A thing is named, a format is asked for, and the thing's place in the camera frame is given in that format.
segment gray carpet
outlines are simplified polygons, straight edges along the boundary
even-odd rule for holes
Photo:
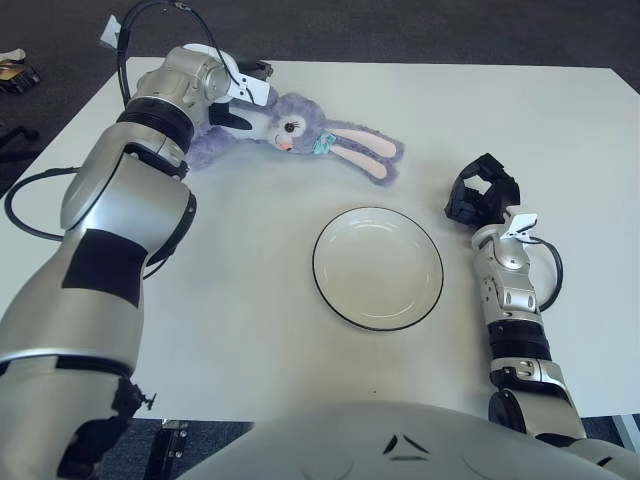
[[[108,15],[133,2],[30,0],[0,3],[0,51],[17,47],[43,78],[21,96],[0,96],[0,119],[36,128],[43,148],[114,73],[98,46]],[[223,49],[277,60],[486,63],[612,67],[640,90],[638,0],[194,0]],[[204,37],[192,20],[158,9],[142,17],[131,55],[164,55]],[[16,142],[14,149],[25,148]],[[82,161],[68,152],[70,165]],[[28,165],[0,165],[0,195]],[[589,434],[619,442],[611,420],[587,419]],[[106,458],[105,479],[142,478],[159,422],[136,420]],[[179,473],[237,438],[247,424],[197,422]]]

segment pink inner ear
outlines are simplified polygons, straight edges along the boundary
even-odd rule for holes
[[[393,158],[398,152],[393,143],[389,140],[385,140],[384,138],[380,138],[373,133],[363,132],[362,130],[351,130],[348,128],[334,128],[329,131],[338,137],[358,142],[360,145],[364,145],[381,157]]]
[[[364,153],[354,152],[340,145],[332,145],[331,151],[345,160],[349,160],[363,170],[366,170],[376,178],[383,179],[387,176],[387,167],[375,161],[373,158],[366,156]]]

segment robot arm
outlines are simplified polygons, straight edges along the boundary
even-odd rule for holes
[[[492,183],[484,196],[464,186],[462,181],[473,175]],[[552,360],[526,253],[536,243],[529,233],[538,219],[523,213],[519,203],[517,183],[486,154],[462,172],[445,209],[461,223],[484,224],[471,246],[492,356],[489,378],[498,388],[489,403],[489,420],[566,448],[622,478],[637,478],[636,455],[586,438],[562,370]]]
[[[191,225],[184,154],[231,83],[212,55],[173,49],[69,186],[60,248],[0,323],[0,478],[85,478],[145,400],[129,380],[142,272]]]

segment metal bracket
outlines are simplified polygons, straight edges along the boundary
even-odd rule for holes
[[[227,95],[216,100],[217,102],[228,102],[231,98],[237,98],[239,100],[244,100],[245,102],[250,102],[255,105],[264,106],[267,104],[269,99],[269,90],[271,87],[267,82],[263,82],[258,78],[250,77],[249,75],[243,75],[240,73],[238,69],[238,64],[233,59],[231,55],[227,52],[220,52],[222,54],[222,58],[218,55],[218,51],[207,45],[200,45],[198,43],[189,43],[184,46],[187,50],[193,50],[194,52],[206,53],[210,57],[215,58],[218,61],[222,61],[227,64],[229,68],[229,74],[233,77],[235,81],[232,81],[229,84],[229,90],[227,91]]]
[[[182,420],[162,420],[156,433],[144,473],[144,480],[169,480],[173,460],[182,458],[187,442],[189,423]]]

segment purple plush toy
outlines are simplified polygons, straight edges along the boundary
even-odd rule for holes
[[[192,168],[206,167],[235,143],[263,142],[294,153],[333,153],[362,169],[379,185],[396,177],[394,163],[402,157],[402,143],[362,125],[327,120],[317,103],[297,93],[278,97],[271,89],[267,106],[233,100],[229,111],[248,120],[251,130],[203,128],[187,154]]]

